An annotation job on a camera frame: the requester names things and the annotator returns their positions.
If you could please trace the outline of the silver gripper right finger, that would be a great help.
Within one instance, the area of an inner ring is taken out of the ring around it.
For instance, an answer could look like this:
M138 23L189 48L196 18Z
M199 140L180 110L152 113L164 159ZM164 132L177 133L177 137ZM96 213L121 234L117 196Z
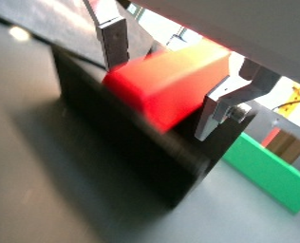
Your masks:
M281 75L248 58L239 75L228 75L205 96L195 137L204 141L228 119L241 123L252 109L247 102L271 92Z

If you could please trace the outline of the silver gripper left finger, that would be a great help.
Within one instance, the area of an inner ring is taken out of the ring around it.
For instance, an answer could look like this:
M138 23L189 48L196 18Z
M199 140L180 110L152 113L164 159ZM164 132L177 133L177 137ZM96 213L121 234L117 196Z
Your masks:
M106 69L129 59L128 21L120 14L116 0L84 0L102 45Z

